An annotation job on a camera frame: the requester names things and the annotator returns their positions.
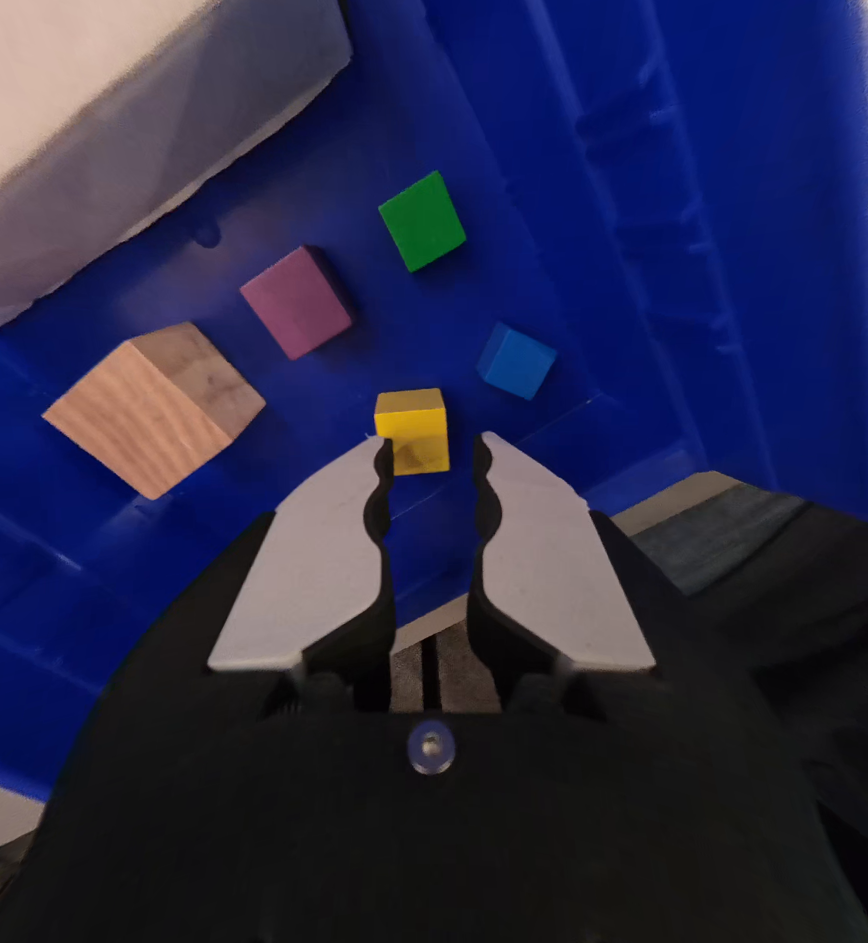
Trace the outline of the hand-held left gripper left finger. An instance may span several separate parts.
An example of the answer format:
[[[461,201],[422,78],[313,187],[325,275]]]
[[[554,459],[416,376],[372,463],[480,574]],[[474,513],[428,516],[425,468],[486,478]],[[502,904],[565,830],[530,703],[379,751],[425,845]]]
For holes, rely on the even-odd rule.
[[[379,683],[396,634],[393,444],[369,437],[292,490],[273,519],[207,659],[216,673],[333,673]]]

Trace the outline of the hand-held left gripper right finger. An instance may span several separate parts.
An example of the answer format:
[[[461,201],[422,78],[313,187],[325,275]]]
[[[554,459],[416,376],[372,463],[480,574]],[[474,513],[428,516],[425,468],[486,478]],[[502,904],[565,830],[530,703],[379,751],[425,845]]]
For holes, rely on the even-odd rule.
[[[587,501],[493,432],[476,439],[474,479],[469,638],[497,684],[654,668]]]

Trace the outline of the yellow wooden cube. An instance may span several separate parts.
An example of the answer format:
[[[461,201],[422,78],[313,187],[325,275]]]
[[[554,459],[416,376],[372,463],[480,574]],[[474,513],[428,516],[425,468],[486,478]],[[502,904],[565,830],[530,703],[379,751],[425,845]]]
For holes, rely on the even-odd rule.
[[[373,416],[376,433],[392,442],[394,475],[450,470],[447,411],[439,388],[382,392]]]

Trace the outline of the small blue wooden cube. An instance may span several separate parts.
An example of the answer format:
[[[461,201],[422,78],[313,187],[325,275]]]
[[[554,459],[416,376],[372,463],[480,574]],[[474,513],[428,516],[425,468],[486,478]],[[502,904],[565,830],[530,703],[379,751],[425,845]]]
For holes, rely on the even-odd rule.
[[[476,364],[488,385],[531,402],[558,359],[558,351],[504,323],[497,323]]]

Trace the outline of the blue plastic bin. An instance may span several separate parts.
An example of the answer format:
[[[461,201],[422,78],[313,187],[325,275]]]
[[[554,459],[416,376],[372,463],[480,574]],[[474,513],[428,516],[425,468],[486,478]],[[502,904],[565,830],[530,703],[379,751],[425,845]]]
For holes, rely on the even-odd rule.
[[[868,2],[346,2],[354,55],[183,206],[0,328],[0,786],[45,801],[139,637],[248,525],[438,387],[451,470],[396,487],[398,622],[465,591],[475,434],[607,513],[720,472],[868,521]],[[378,207],[440,171],[411,274]],[[239,289],[303,244],[352,328],[287,359]],[[42,412],[195,324],[267,406],[148,501]],[[497,323],[558,351],[531,402]]]

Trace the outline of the white cardboard box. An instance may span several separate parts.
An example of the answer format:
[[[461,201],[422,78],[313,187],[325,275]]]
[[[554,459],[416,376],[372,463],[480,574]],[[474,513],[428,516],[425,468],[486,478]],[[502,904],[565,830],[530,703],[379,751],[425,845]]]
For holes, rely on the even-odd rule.
[[[0,2],[0,327],[351,61],[338,2]]]

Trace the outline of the large natural wooden cube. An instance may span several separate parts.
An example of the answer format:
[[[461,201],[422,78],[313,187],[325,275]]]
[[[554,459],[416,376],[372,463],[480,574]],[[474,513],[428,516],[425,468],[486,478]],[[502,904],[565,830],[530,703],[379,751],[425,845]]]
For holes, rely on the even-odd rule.
[[[43,418],[147,500],[202,468],[264,398],[192,323],[120,344]]]

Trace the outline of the person's dark clothing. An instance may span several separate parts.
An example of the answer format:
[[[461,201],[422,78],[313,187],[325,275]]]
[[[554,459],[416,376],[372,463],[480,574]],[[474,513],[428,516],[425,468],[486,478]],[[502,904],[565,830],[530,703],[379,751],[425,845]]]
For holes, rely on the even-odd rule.
[[[807,505],[693,601],[768,699],[818,799],[868,839],[868,524]]]

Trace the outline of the purple wooden cube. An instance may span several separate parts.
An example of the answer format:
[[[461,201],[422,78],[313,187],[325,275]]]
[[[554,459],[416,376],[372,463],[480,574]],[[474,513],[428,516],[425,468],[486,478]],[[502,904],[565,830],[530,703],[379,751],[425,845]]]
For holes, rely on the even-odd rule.
[[[352,328],[355,303],[321,248],[303,244],[239,289],[288,360]]]

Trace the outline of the green wooden cube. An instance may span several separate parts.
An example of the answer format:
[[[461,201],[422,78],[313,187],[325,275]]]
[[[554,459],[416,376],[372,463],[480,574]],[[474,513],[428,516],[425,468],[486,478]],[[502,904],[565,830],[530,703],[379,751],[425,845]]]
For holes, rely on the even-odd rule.
[[[431,171],[378,207],[404,266],[415,274],[467,240],[444,178]]]

